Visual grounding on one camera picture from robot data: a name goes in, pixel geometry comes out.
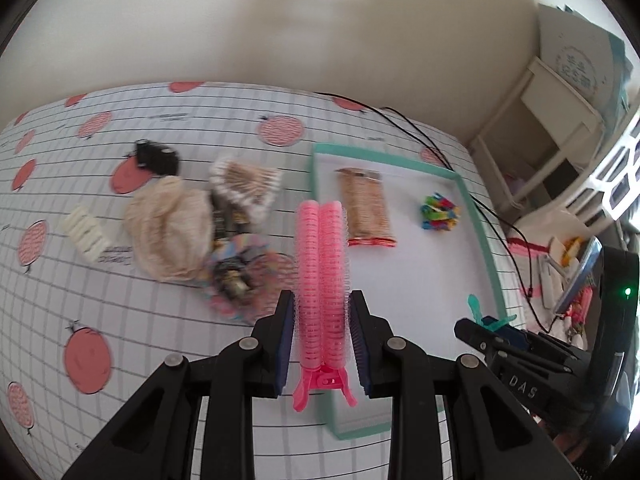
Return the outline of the right hand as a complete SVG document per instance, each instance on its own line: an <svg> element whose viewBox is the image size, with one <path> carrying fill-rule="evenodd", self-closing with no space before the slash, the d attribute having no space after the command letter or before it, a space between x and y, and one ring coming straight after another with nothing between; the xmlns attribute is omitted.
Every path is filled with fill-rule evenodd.
<svg viewBox="0 0 640 480"><path fill-rule="evenodd" d="M611 445L593 440L578 432L556 434L552 441L574 468L585 474L602 471L613 459Z"/></svg>

